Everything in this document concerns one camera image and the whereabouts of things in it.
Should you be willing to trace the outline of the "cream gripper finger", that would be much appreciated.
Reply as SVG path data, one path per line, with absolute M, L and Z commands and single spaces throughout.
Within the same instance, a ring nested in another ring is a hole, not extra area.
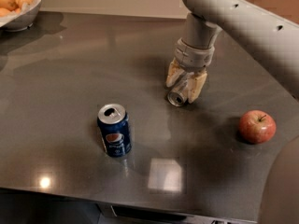
M 184 70 L 180 67 L 178 61 L 176 59 L 173 59 L 168 67 L 165 86 L 167 88 L 172 87 L 183 73 Z
M 193 103 L 200 95 L 207 78 L 207 71 L 190 73 L 188 77 L 188 102 Z

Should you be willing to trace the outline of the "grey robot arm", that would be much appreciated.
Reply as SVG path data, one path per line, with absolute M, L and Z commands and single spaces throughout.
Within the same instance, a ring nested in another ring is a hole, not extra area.
M 299 99 L 299 26 L 246 0 L 182 0 L 189 10 L 165 85 L 175 106 L 193 102 L 220 31 L 229 34 Z M 263 190 L 258 224 L 299 224 L 299 138 L 278 153 Z

